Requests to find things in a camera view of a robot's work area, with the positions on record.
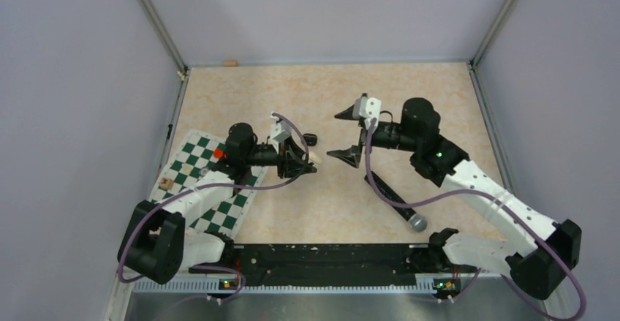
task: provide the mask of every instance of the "white bracket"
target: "white bracket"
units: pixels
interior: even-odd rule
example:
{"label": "white bracket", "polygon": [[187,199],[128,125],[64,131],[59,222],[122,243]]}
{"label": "white bracket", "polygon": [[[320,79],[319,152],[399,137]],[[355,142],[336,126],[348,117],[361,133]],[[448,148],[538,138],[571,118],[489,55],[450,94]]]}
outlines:
{"label": "white bracket", "polygon": [[451,263],[470,265],[510,277],[506,257],[516,250],[510,242],[495,241],[469,233],[457,233],[446,241],[444,253]]}
{"label": "white bracket", "polygon": [[366,129],[370,128],[372,118],[379,120],[381,114],[381,101],[377,98],[361,96],[355,100],[353,105],[353,118],[362,118]]}
{"label": "white bracket", "polygon": [[180,271],[201,263],[217,263],[224,251],[224,241],[215,235],[209,235],[193,228],[185,232],[183,260]]}
{"label": "white bracket", "polygon": [[[275,120],[279,120],[277,116],[271,114],[271,118]],[[271,128],[269,130],[269,142],[276,149],[276,151],[280,151],[280,143],[284,142],[289,137],[292,137],[292,129],[291,126],[285,122],[276,122],[271,124]]]}
{"label": "white bracket", "polygon": [[185,79],[187,78],[187,75],[185,75],[182,71],[177,70],[176,74],[178,75],[178,78],[181,79],[181,82],[184,82]]}
{"label": "white bracket", "polygon": [[[517,214],[542,239],[549,238],[555,232],[554,220],[525,205],[504,187],[495,183],[475,162],[463,160],[456,165],[454,170],[454,175],[446,175],[441,186],[442,190],[449,192],[456,189],[476,189],[489,193],[501,200],[503,205]],[[502,210],[498,203],[479,195],[459,195],[459,197],[497,227],[521,256],[525,257],[538,248],[534,238],[513,221],[513,218]]]}

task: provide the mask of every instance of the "red object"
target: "red object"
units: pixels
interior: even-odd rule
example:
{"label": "red object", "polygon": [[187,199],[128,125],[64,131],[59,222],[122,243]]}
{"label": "red object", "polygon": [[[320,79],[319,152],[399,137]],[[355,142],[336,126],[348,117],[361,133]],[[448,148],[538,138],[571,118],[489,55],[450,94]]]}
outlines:
{"label": "red object", "polygon": [[217,148],[215,151],[213,151],[213,156],[216,157],[217,159],[221,159],[223,156],[225,156],[225,154],[223,150],[221,150],[220,148]]}

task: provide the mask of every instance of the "small black object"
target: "small black object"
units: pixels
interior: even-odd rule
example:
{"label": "small black object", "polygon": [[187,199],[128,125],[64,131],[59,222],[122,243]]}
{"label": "small black object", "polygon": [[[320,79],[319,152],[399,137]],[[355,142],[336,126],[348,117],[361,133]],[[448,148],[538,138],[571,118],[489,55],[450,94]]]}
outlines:
{"label": "small black object", "polygon": [[355,107],[354,105],[351,105],[350,107],[341,111],[340,113],[335,114],[333,117],[337,118],[338,120],[356,120],[356,118],[353,117],[354,107]]}
{"label": "small black object", "polygon": [[304,133],[303,139],[306,141],[308,147],[314,147],[319,142],[319,137],[314,133]]}
{"label": "small black object", "polygon": [[439,136],[439,114],[424,98],[411,98],[403,104],[401,126],[410,137],[432,140]]}
{"label": "small black object", "polygon": [[463,160],[469,160],[469,154],[441,135],[424,151],[415,152],[409,158],[415,172],[438,187],[446,175],[455,174],[454,167]]}
{"label": "small black object", "polygon": [[173,135],[173,125],[168,124],[168,132],[166,133],[166,140],[169,140]]}
{"label": "small black object", "polygon": [[360,160],[362,159],[362,149],[360,146],[351,146],[349,149],[340,151],[329,151],[328,156],[332,156],[336,159],[340,159],[343,162],[353,166],[360,167]]}
{"label": "small black object", "polygon": [[453,267],[453,264],[444,252],[444,246],[446,241],[457,233],[458,230],[455,228],[445,228],[439,233],[431,234],[428,238],[428,256],[438,271],[449,271]]}
{"label": "small black object", "polygon": [[249,124],[240,122],[228,130],[226,155],[232,163],[244,164],[256,144],[256,136]]}
{"label": "small black object", "polygon": [[[147,200],[136,205],[125,231],[123,243],[118,249],[116,259],[119,262],[130,235],[153,208],[155,204]],[[150,233],[157,230],[160,230],[158,235]],[[164,284],[174,277],[181,266],[184,237],[185,218],[180,213],[157,211],[142,227],[129,248],[125,266],[159,284]]]}
{"label": "small black object", "polygon": [[[377,188],[387,199],[397,203],[406,203],[400,195],[394,192],[392,187],[390,187],[387,183],[385,183],[385,181],[383,181],[383,178],[380,178],[379,175],[377,175],[374,171],[371,171],[371,175],[374,179],[374,182],[377,184]],[[364,181],[366,181],[367,184],[370,184],[370,182],[368,182],[368,175],[364,176]],[[394,208],[398,215],[405,219],[405,221],[409,221],[409,219],[411,219],[412,216],[416,214],[415,210],[411,208],[398,208],[395,206],[393,206],[392,208]]]}

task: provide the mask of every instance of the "metal frame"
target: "metal frame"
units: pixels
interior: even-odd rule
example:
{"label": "metal frame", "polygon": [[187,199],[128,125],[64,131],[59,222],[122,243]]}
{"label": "metal frame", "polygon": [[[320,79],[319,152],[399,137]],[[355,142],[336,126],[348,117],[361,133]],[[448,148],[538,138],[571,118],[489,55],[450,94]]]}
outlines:
{"label": "metal frame", "polygon": [[153,2],[151,0],[138,0],[138,2],[140,3],[140,6],[144,9],[144,13],[146,14],[146,17],[151,22],[151,25],[153,25],[153,28],[155,29],[157,36],[159,37],[159,39],[162,41],[162,44],[164,45],[164,48],[166,48],[168,54],[170,54],[170,57],[174,60],[178,71],[182,75],[185,75],[187,71],[187,65],[184,63],[183,59],[181,58],[181,54],[178,52],[178,49],[172,37],[170,37],[170,34],[168,33],[166,26],[164,26],[162,19],[159,17],[157,10],[155,10],[155,6],[153,5]]}
{"label": "metal frame", "polygon": [[502,8],[497,13],[495,20],[493,20],[493,23],[491,24],[491,27],[488,29],[482,43],[480,43],[480,47],[478,48],[478,50],[476,51],[476,54],[474,54],[474,57],[472,58],[471,65],[473,67],[477,67],[478,64],[480,64],[488,48],[491,46],[491,43],[493,43],[493,41],[495,40],[495,37],[501,30],[502,25],[504,24],[508,16],[510,16],[510,12],[513,10],[513,7],[515,6],[515,3],[517,1],[518,0],[505,0],[504,1]]}
{"label": "metal frame", "polygon": [[515,183],[513,180],[514,176],[510,171],[511,167],[508,162],[508,157],[504,151],[504,143],[501,141],[499,132],[497,131],[497,122],[495,121],[493,111],[487,102],[488,98],[486,96],[485,89],[480,83],[477,69],[472,66],[471,62],[467,64],[467,68],[469,70],[469,76],[472,79],[472,85],[474,86],[474,92],[476,93],[480,111],[483,114],[486,131],[488,133],[489,140],[491,141],[491,148],[493,149],[493,154],[495,156],[497,167],[499,168],[499,174],[502,177],[502,182],[504,182],[504,187],[508,189],[508,191],[515,194],[517,189],[515,188]]}
{"label": "metal frame", "polygon": [[173,146],[173,139],[176,132],[176,126],[178,124],[178,118],[181,115],[181,107],[183,106],[183,101],[185,100],[185,92],[187,91],[187,83],[189,82],[190,73],[191,70],[188,69],[186,75],[184,75],[184,79],[181,81],[181,86],[178,90],[173,114],[170,117],[170,123],[167,125],[166,141],[164,144],[164,149],[162,151],[162,156],[159,159],[159,166],[157,168],[158,173],[168,163],[168,157],[170,157],[170,151],[172,150]]}

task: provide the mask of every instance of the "beige floor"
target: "beige floor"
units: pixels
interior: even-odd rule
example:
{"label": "beige floor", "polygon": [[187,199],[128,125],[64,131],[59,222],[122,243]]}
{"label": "beige floor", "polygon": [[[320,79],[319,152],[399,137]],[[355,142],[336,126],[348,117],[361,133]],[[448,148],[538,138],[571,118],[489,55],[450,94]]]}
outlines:
{"label": "beige floor", "polygon": [[[236,122],[267,136],[271,111],[290,118],[302,132],[319,136],[314,151],[323,156],[319,172],[283,189],[261,192],[235,240],[240,243],[425,242],[444,227],[487,238],[501,238],[489,223],[458,198],[419,208],[428,219],[415,233],[370,190],[363,169],[327,158],[331,149],[357,142],[358,127],[333,115],[363,92],[383,101],[397,121],[403,102],[425,97],[442,116],[442,134],[469,152],[496,181],[499,171],[466,65],[350,64],[192,69],[173,149],[189,129],[224,137]],[[439,190],[409,165],[409,155],[373,150],[373,169],[405,200],[422,200]],[[282,181],[275,169],[264,184]]]}

